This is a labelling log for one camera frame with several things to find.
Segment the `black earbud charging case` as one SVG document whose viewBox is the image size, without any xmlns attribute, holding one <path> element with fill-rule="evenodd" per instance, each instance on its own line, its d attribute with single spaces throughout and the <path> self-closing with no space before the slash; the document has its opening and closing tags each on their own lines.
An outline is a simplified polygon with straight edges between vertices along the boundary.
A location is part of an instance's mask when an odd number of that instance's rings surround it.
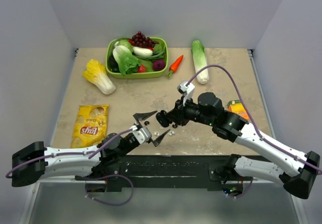
<svg viewBox="0 0 322 224">
<path fill-rule="evenodd" d="M 166 111 L 161 110 L 155 116 L 157 122 L 164 128 L 169 127 L 169 120 L 167 119 L 166 114 L 167 114 Z"/>
</svg>

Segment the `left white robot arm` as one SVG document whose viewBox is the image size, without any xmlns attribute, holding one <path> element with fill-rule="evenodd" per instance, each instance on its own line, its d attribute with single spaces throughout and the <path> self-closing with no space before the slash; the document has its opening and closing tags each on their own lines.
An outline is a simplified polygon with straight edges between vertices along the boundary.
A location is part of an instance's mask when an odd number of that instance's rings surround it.
<svg viewBox="0 0 322 224">
<path fill-rule="evenodd" d="M 6 174 L 13 187 L 24 187 L 39 180 L 60 176 L 79 176 L 85 180 L 91 177 L 99 180 L 107 168 L 120 161 L 135 148 L 144 143 L 159 146 L 165 137 L 153 138 L 143 124 L 157 111 L 135 113 L 135 123 L 119 134 L 111 133 L 100 144 L 83 148 L 52 148 L 36 141 L 12 155 L 12 168 Z"/>
</svg>

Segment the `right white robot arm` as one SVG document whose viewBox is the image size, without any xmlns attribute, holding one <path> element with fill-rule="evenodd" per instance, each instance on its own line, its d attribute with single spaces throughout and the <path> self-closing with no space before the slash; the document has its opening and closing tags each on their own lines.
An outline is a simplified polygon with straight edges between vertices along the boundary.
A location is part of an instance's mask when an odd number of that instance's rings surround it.
<svg viewBox="0 0 322 224">
<path fill-rule="evenodd" d="M 265 161 L 256 161 L 233 155 L 223 168 L 226 178 L 268 180 L 282 184 L 293 196 L 308 199 L 318 176 L 320 156 L 313 151 L 295 150 L 260 132 L 243 117 L 225 110 L 213 93 L 202 93 L 196 103 L 182 97 L 171 111 L 157 113 L 156 119 L 162 127 L 172 123 L 185 126 L 189 121 L 211 126 L 219 138 L 245 146 L 265 158 Z"/>
</svg>

